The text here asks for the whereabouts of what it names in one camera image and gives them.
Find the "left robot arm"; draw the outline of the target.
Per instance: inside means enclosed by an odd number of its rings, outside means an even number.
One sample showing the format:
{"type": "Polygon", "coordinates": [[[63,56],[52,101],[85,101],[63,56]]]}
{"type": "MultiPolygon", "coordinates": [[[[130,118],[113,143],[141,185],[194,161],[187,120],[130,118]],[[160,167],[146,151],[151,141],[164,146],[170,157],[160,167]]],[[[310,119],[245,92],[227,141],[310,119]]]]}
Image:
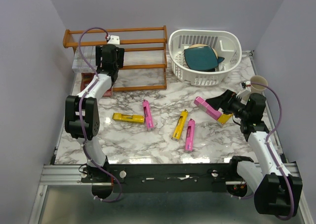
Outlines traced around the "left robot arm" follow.
{"type": "Polygon", "coordinates": [[[98,101],[110,90],[123,68],[123,48],[107,44],[96,47],[97,69],[92,81],[77,95],[69,95],[65,101],[65,131],[83,146],[88,166],[95,167],[93,177],[104,182],[109,169],[104,165],[107,156],[96,137],[100,128],[98,101]]]}

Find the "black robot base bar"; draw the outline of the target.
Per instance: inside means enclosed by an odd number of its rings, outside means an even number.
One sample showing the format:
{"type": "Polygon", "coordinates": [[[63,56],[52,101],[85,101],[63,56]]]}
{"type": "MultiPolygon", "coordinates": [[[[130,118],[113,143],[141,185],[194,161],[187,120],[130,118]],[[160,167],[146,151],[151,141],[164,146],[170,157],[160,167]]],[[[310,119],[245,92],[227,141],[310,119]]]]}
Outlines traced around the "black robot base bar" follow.
{"type": "Polygon", "coordinates": [[[129,193],[216,192],[237,198],[251,191],[227,163],[200,164],[106,164],[103,170],[79,167],[81,182],[101,199],[129,193]]]}

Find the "large pink toothpaste box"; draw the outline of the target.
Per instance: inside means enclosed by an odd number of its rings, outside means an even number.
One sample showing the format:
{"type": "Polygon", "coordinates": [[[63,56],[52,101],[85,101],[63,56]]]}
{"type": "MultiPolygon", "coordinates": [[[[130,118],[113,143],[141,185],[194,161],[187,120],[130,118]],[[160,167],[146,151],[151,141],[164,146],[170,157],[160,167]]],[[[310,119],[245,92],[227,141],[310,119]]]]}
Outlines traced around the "large pink toothpaste box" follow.
{"type": "Polygon", "coordinates": [[[218,110],[215,110],[213,107],[211,107],[203,98],[201,97],[196,97],[194,100],[194,104],[204,111],[206,114],[208,114],[211,118],[213,118],[215,121],[217,121],[222,113],[219,112],[218,110]]]}

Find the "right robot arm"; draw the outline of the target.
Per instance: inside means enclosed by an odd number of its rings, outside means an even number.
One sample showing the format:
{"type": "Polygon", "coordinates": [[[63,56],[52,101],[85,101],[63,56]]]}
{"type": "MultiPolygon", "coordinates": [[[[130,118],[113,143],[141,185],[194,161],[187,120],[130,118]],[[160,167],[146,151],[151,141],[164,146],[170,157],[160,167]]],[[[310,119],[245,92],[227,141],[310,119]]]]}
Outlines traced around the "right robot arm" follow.
{"type": "Polygon", "coordinates": [[[296,216],[303,182],[284,165],[270,139],[272,132],[262,121],[266,98],[260,93],[252,93],[243,104],[235,92],[226,90],[220,96],[207,99],[206,103],[240,119],[240,131],[260,164],[261,171],[256,171],[252,162],[238,161],[228,166],[228,177],[246,181],[254,193],[254,204],[259,214],[274,215],[284,221],[296,216]]]}

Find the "red 3D toothpaste box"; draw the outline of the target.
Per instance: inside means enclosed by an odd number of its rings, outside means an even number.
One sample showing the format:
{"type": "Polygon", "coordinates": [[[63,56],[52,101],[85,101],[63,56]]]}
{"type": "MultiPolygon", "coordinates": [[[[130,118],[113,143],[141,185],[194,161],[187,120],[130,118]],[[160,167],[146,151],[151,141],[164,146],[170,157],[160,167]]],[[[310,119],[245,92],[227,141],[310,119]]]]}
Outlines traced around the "red 3D toothpaste box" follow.
{"type": "Polygon", "coordinates": [[[93,73],[81,73],[80,91],[83,91],[93,80],[93,73]]]}
{"type": "Polygon", "coordinates": [[[112,95],[113,95],[113,88],[110,88],[103,94],[103,97],[110,97],[112,95]]]}

